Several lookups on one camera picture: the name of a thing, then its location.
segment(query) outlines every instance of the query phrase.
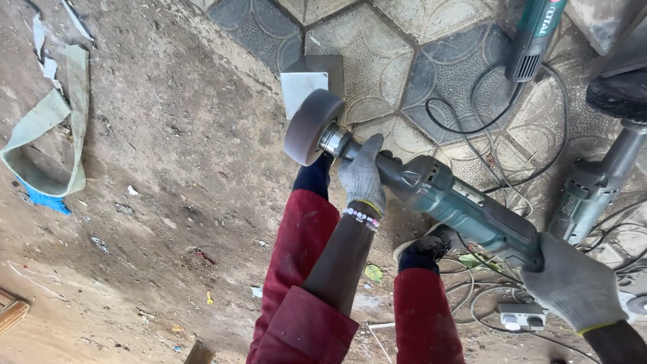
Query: person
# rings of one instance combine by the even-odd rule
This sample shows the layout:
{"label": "person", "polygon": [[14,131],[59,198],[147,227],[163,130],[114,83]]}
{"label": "person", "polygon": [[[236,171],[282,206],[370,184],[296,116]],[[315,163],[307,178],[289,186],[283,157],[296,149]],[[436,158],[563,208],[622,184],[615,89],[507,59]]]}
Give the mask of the person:
{"label": "person", "polygon": [[[338,176],[347,192],[341,214],[328,202],[333,157],[302,167],[285,206],[270,259],[261,316],[247,363],[340,363],[358,323],[349,318],[355,291],[386,197],[375,158],[383,136],[368,139]],[[465,363],[437,261],[456,232],[437,224],[394,252],[398,363]],[[647,363],[647,346],[626,322],[615,274],[563,240],[540,233],[542,273],[521,272],[530,294],[565,319],[603,364]]]}

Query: brand logo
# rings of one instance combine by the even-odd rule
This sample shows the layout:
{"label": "brand logo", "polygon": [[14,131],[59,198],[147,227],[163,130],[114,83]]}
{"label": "brand logo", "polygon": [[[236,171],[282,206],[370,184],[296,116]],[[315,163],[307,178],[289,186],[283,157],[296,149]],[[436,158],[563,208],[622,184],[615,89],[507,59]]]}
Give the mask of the brand logo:
{"label": "brand logo", "polygon": [[548,8],[546,16],[543,18],[542,29],[539,31],[540,35],[546,34],[546,30],[548,30],[548,26],[551,24],[551,19],[553,18],[553,14],[555,13],[555,8],[556,7],[554,5],[551,5]]}

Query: sneaker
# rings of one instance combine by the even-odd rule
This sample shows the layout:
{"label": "sneaker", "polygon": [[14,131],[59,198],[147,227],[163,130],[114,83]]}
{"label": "sneaker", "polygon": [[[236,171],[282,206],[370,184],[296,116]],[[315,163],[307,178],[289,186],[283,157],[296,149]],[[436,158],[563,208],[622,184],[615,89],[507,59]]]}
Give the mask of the sneaker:
{"label": "sneaker", "polygon": [[429,229],[422,238],[400,244],[400,246],[395,248],[393,251],[393,258],[396,263],[399,263],[404,250],[409,246],[414,245],[416,250],[431,257],[434,262],[438,262],[445,256],[445,254],[447,254],[447,252],[452,250],[453,247],[457,247],[458,244],[459,240],[456,230],[443,223],[437,223],[432,226],[432,228]]}

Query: blue cloth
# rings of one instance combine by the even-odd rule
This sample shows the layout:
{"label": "blue cloth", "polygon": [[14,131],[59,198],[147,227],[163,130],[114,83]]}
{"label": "blue cloth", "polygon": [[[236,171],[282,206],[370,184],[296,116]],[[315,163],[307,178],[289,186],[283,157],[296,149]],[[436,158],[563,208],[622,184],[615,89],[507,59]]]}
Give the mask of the blue cloth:
{"label": "blue cloth", "polygon": [[308,190],[328,201],[328,185],[330,184],[330,166],[334,158],[327,152],[309,166],[302,166],[296,175],[292,190]]}
{"label": "blue cloth", "polygon": [[409,245],[400,256],[398,262],[398,273],[409,268],[423,268],[432,271],[438,275],[441,274],[438,264],[434,261],[433,257],[426,255],[429,251],[420,251],[414,244]]}
{"label": "blue cloth", "polygon": [[27,194],[29,195],[29,199],[31,199],[33,203],[47,206],[52,210],[62,212],[66,215],[69,215],[71,213],[71,211],[63,203],[62,197],[52,197],[52,196],[44,195],[38,192],[37,190],[34,190],[33,188],[29,187],[22,179],[20,179],[20,177],[16,176],[16,178],[18,178],[18,181],[20,181],[23,184],[23,186],[25,186],[25,189],[27,189]]}

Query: yellow leaf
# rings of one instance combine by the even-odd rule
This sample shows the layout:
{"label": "yellow leaf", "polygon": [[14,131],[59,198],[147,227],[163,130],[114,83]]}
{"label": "yellow leaf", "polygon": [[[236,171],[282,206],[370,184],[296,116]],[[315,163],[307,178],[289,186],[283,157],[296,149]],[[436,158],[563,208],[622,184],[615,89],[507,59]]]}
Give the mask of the yellow leaf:
{"label": "yellow leaf", "polygon": [[382,270],[374,264],[369,264],[368,266],[366,266],[366,268],[364,269],[364,274],[378,283],[382,282],[382,278],[384,276],[382,274]]}

